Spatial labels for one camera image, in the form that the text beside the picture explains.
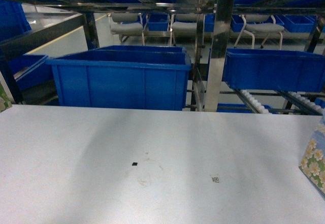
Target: flower pattern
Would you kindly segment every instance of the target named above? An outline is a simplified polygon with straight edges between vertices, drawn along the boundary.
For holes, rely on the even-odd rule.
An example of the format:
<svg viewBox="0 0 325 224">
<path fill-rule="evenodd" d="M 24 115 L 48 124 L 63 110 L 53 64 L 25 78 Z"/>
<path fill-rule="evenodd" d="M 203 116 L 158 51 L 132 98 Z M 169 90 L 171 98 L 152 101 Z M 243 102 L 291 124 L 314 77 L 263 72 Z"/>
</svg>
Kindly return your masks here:
<svg viewBox="0 0 325 224">
<path fill-rule="evenodd" d="M 324 185 L 325 187 L 325 172 L 321 172 L 319 174 L 320 182 Z"/>
<path fill-rule="evenodd" d="M 317 130 L 320 131 L 322 134 L 325 134 L 325 125 L 324 124 L 318 124 Z"/>
<path fill-rule="evenodd" d="M 325 115 L 308 142 L 300 170 L 325 194 Z"/>
<path fill-rule="evenodd" d="M 307 159 L 310 159 L 313 157 L 313 151 L 309 147 L 306 150 L 305 156 Z"/>
<path fill-rule="evenodd" d="M 312 149 L 316 148 L 316 145 L 317 145 L 317 141 L 316 141 L 315 139 L 311 139 L 311 140 L 309 141 L 309 146 L 310 146 Z"/>
<path fill-rule="evenodd" d="M 318 176 L 319 172 L 320 172 L 320 168 L 317 162 L 314 162 L 312 164 L 310 164 L 309 166 L 310 172 L 314 175 L 314 176 Z"/>
<path fill-rule="evenodd" d="M 300 162 L 300 166 L 302 169 L 305 169 L 307 168 L 307 163 L 308 163 L 308 160 L 306 158 L 303 158 Z"/>
<path fill-rule="evenodd" d="M 5 93 L 4 88 L 0 84 L 0 112 L 6 110 L 9 107 L 11 107 L 11 103 L 8 99 L 7 94 Z"/>
<path fill-rule="evenodd" d="M 317 149 L 314 152 L 314 157 L 316 158 L 317 161 L 320 161 L 323 158 L 324 154 L 321 149 Z"/>
<path fill-rule="evenodd" d="M 310 169 L 308 167 L 306 167 L 305 169 L 303 169 L 303 172 L 305 173 L 305 175 L 307 177 L 311 177 L 311 171 L 310 171 Z"/>
<path fill-rule="evenodd" d="M 317 180 L 317 179 L 315 179 L 315 178 L 313 178 L 313 177 L 311 177 L 310 179 L 311 179 L 311 181 L 312 181 L 315 185 L 318 185 L 318 180 Z"/>
</svg>

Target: chair seat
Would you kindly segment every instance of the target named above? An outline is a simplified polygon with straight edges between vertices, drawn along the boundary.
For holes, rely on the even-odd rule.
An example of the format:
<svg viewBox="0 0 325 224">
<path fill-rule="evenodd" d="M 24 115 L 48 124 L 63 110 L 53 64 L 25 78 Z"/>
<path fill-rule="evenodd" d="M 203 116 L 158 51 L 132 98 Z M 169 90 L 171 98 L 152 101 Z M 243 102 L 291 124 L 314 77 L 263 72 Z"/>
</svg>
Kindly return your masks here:
<svg viewBox="0 0 325 224">
<path fill-rule="evenodd" d="M 142 25 L 138 22 L 127 24 L 114 24 L 111 31 L 121 35 L 136 35 L 142 33 Z"/>
<path fill-rule="evenodd" d="M 197 33 L 196 22 L 174 22 L 172 26 L 173 32 L 176 33 L 187 33 L 195 35 Z"/>
<path fill-rule="evenodd" d="M 278 33 L 284 30 L 283 26 L 273 23 L 248 24 L 246 30 L 260 33 Z"/>
</svg>

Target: chair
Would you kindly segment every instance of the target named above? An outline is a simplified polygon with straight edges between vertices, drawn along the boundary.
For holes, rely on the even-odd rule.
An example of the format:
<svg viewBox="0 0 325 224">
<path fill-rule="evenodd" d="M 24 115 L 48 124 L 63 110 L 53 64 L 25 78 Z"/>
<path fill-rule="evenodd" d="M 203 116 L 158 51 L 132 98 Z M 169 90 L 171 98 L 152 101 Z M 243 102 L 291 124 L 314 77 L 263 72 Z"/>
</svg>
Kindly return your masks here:
<svg viewBox="0 0 325 224">
<path fill-rule="evenodd" d="M 176 46 L 175 36 L 174 34 L 179 35 L 196 35 L 197 34 L 197 14 L 175 14 L 172 15 L 171 19 L 171 27 L 170 27 L 170 46 L 172 45 L 172 41 L 174 46 Z"/>
<path fill-rule="evenodd" d="M 280 50 L 282 49 L 282 40 L 283 40 L 282 31 L 284 30 L 284 27 L 276 24 L 276 20 L 273 15 L 271 15 L 273 23 L 261 23 L 261 22 L 265 22 L 266 20 L 268 20 L 270 17 L 269 15 L 241 15 L 241 17 L 244 21 L 244 26 L 238 35 L 238 38 L 235 42 L 234 47 L 237 46 L 238 41 L 240 40 L 240 37 L 243 32 L 252 36 L 252 49 L 254 49 L 254 46 L 255 46 L 254 33 L 266 33 L 267 34 L 265 39 L 262 41 L 261 49 L 264 48 L 264 43 L 268 39 L 268 37 L 271 33 L 279 33 L 280 34 Z"/>
<path fill-rule="evenodd" d="M 141 13 L 111 13 L 109 16 L 116 22 L 113 24 L 110 18 L 108 19 L 112 35 L 118 34 L 121 42 L 123 36 L 141 35 L 142 45 L 145 45 Z"/>
</svg>

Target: white table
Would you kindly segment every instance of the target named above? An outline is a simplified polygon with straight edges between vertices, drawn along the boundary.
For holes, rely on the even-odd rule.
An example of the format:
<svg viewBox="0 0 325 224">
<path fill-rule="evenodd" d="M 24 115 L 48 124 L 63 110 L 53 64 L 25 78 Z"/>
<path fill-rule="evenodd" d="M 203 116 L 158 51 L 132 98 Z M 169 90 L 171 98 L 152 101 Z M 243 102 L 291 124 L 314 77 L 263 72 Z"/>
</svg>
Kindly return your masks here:
<svg viewBox="0 0 325 224">
<path fill-rule="evenodd" d="M 298 169 L 319 119 L 14 106 L 0 223 L 325 223 Z"/>
</svg>

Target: chair backrest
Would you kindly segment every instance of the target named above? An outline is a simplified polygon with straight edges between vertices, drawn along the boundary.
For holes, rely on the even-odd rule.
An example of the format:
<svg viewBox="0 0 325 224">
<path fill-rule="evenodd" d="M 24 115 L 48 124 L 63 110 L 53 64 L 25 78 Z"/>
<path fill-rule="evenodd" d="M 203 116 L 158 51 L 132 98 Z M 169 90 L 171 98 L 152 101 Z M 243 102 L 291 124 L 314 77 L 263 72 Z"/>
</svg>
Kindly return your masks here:
<svg viewBox="0 0 325 224">
<path fill-rule="evenodd" d="M 114 22 L 136 22 L 138 21 L 137 13 L 111 13 Z"/>
<path fill-rule="evenodd" d="M 270 15 L 245 15 L 247 22 L 264 22 L 268 20 Z"/>
<path fill-rule="evenodd" d="M 177 14 L 176 18 L 181 22 L 196 22 L 198 15 L 197 14 Z"/>
</svg>

